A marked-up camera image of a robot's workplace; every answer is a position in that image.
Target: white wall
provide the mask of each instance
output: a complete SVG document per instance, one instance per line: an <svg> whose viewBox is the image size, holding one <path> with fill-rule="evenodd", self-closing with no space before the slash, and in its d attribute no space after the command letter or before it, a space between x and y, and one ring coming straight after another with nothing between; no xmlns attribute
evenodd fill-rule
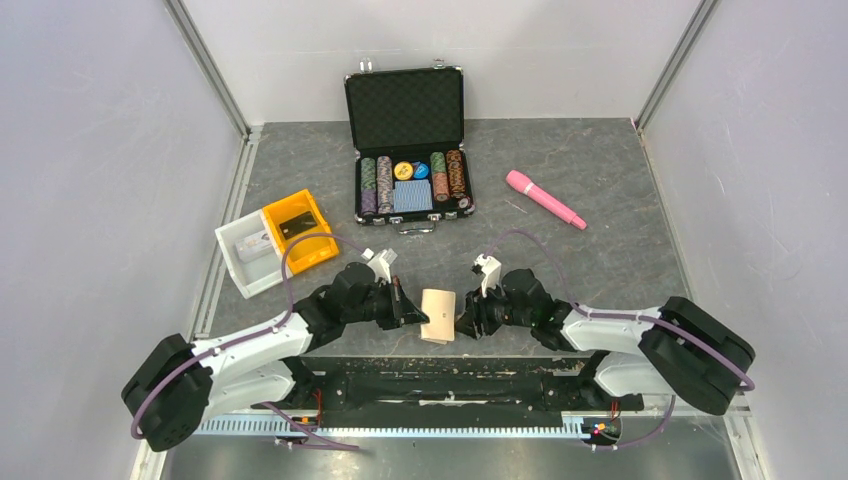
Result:
<svg viewBox="0 0 848 480"><path fill-rule="evenodd" d="M186 0L249 123L347 120L342 80L461 65L466 117L634 117L698 0Z"/></svg>
<svg viewBox="0 0 848 480"><path fill-rule="evenodd" d="M848 4L722 2L647 140L694 293L758 357L774 478L844 478Z"/></svg>
<svg viewBox="0 0 848 480"><path fill-rule="evenodd" d="M159 1L4 1L0 71L0 478L127 478L240 141Z"/></svg>

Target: poker chip case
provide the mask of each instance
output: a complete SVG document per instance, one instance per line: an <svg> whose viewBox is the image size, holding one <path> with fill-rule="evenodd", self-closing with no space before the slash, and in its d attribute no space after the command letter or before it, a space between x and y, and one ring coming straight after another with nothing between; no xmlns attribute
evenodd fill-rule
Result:
<svg viewBox="0 0 848 480"><path fill-rule="evenodd" d="M437 222L474 213L468 158L462 148L462 69L438 65L356 73L345 77L344 83L356 149L357 223ZM415 170L414 178L400 180L409 175L409 165L398 167L404 162ZM401 177L396 176L396 167L403 172Z"/></svg>

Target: pink flashlight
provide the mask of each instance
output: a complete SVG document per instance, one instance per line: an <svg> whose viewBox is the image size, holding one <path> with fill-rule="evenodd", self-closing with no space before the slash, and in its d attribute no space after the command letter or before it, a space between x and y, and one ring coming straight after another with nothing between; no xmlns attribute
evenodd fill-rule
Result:
<svg viewBox="0 0 848 480"><path fill-rule="evenodd" d="M527 175L524 175L518 170L513 170L506 176L506 183L515 190L532 198L536 203L548 209L565 223L570 223L580 230L586 228L586 222L574 213L574 210L566 207L548 192L539 188L538 185L527 178Z"/></svg>

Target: case lid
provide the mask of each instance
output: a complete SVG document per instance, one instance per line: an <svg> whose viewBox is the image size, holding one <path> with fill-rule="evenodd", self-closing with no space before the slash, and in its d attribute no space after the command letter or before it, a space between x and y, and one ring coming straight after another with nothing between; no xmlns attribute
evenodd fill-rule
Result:
<svg viewBox="0 0 848 480"><path fill-rule="evenodd" d="M354 74L345 92L357 150L462 142L458 67Z"/></svg>

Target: yellow plastic bin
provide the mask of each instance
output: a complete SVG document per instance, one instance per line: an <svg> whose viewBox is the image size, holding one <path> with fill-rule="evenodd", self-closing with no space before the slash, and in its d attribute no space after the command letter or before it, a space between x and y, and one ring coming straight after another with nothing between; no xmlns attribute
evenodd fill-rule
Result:
<svg viewBox="0 0 848 480"><path fill-rule="evenodd" d="M271 232L274 250L281 260L289 243L298 238L316 232L332 233L309 190L301 190L265 206L262 208L262 221L265 229ZM338 254L339 246L335 239L310 238L294 246L286 264L292 274L298 274Z"/></svg>

